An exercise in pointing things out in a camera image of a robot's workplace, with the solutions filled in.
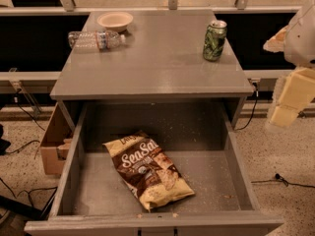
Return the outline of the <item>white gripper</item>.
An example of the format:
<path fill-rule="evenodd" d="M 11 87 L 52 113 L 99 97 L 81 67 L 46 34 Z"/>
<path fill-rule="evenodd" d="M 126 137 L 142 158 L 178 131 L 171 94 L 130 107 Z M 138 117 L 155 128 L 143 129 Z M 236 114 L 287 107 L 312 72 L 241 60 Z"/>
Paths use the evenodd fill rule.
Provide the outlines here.
<path fill-rule="evenodd" d="M 287 27 L 265 42 L 263 49 L 283 52 L 287 62 L 300 66 L 275 84 L 265 127 L 270 132 L 281 132 L 315 98 L 315 0 L 308 0 Z"/>

